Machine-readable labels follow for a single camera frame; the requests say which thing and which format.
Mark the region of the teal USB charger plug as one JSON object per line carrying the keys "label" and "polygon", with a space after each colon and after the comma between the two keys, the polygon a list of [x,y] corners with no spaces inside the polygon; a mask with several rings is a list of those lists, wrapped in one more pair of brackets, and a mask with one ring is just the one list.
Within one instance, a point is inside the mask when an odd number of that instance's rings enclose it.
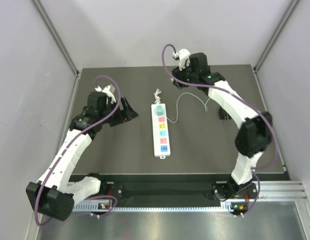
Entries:
{"label": "teal USB charger plug", "polygon": [[163,116],[164,115],[164,109],[161,105],[157,105],[156,106],[156,114],[158,116]]}

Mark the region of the white power strip coloured sockets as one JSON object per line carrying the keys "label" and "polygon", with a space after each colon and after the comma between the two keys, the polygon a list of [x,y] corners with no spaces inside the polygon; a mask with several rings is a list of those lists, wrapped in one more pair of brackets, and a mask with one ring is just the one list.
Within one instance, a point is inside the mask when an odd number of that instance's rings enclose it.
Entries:
{"label": "white power strip coloured sockets", "polygon": [[[164,109],[163,116],[158,116],[156,114],[157,105],[161,105],[163,107]],[[166,117],[166,105],[164,103],[152,104],[151,117],[152,117],[154,156],[163,160],[171,155],[168,122]]]}

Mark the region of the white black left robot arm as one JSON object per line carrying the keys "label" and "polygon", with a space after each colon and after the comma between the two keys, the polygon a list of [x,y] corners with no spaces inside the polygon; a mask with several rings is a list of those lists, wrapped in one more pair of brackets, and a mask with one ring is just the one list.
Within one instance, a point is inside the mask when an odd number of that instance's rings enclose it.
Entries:
{"label": "white black left robot arm", "polygon": [[138,117],[125,97],[119,101],[111,93],[91,92],[82,112],[69,126],[64,143],[37,182],[29,182],[26,194],[35,214],[65,221],[81,201],[94,195],[103,198],[108,186],[97,173],[69,184],[70,177],[86,148],[104,124],[110,127]]}

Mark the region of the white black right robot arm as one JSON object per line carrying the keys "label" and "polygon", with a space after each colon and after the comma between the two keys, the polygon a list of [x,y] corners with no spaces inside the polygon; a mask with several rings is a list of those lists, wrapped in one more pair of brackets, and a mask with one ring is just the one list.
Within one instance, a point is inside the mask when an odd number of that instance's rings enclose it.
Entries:
{"label": "white black right robot arm", "polygon": [[238,127],[235,146],[238,157],[227,182],[228,192],[234,198],[246,193],[252,181],[252,172],[265,149],[272,141],[269,126],[272,116],[258,114],[247,106],[219,72],[212,72],[204,53],[191,54],[182,49],[173,53],[179,65],[172,70],[172,81],[179,89],[195,85],[220,105],[219,112],[227,114]]}

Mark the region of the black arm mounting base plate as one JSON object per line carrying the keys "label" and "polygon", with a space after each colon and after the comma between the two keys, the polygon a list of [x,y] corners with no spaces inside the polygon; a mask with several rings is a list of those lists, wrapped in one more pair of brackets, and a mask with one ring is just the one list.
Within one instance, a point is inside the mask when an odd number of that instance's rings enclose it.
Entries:
{"label": "black arm mounting base plate", "polygon": [[86,197],[112,195],[119,200],[134,196],[196,196],[224,202],[230,199],[254,200],[259,184],[252,180],[237,184],[229,174],[98,174],[87,176],[99,180],[96,193]]}

